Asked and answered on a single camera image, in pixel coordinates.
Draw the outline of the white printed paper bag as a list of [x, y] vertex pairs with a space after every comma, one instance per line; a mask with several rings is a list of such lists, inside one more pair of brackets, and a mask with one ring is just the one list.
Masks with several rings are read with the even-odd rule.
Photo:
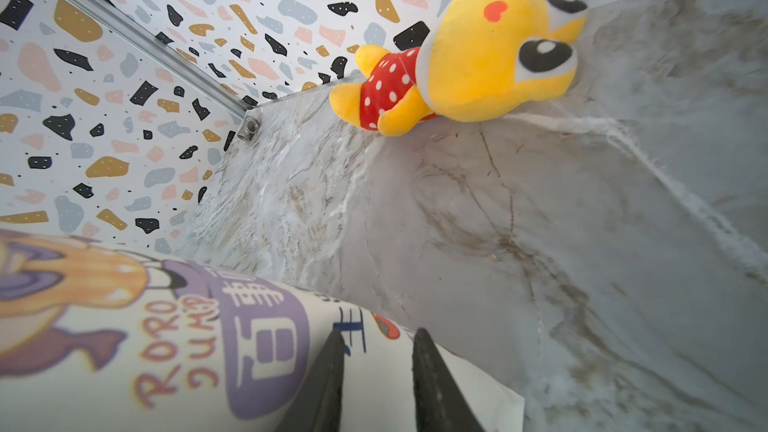
[[358, 305], [80, 237], [1, 234], [5, 431], [298, 431], [339, 356], [343, 431], [431, 429], [412, 331]]

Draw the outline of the yellow plush toy red dress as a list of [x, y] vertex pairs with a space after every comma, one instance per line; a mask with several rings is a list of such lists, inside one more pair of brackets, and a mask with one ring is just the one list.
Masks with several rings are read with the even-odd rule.
[[398, 137], [435, 117], [475, 123], [562, 97], [577, 71], [581, 0], [452, 0], [419, 47], [355, 53], [365, 79], [332, 88], [335, 114]]

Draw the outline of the small metal corner bracket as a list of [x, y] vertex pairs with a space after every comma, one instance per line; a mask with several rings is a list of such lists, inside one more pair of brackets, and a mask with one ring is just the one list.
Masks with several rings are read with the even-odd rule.
[[258, 134], [260, 127], [261, 123], [258, 118], [246, 116], [240, 125], [237, 137], [244, 142], [250, 142]]

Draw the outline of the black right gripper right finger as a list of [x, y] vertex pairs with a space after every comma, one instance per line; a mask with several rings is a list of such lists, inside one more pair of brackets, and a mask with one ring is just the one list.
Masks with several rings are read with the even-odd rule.
[[431, 335], [424, 328], [419, 328], [414, 335], [412, 375], [416, 429], [419, 432], [483, 431]]

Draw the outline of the aluminium left corner post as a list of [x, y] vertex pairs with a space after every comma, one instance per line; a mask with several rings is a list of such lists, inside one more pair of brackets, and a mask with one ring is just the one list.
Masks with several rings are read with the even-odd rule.
[[243, 119], [248, 108], [237, 96], [231, 95], [220, 84], [206, 75], [169, 46], [163, 44], [154, 35], [129, 18], [106, 0], [67, 0], [82, 11], [91, 15], [101, 25], [109, 28], [136, 49], [151, 56], [162, 66], [199, 89], [206, 97], [225, 108], [232, 115]]

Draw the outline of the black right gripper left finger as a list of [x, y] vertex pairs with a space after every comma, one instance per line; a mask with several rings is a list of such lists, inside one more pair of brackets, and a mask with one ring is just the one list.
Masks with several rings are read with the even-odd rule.
[[345, 343], [333, 329], [276, 431], [338, 432], [342, 416]]

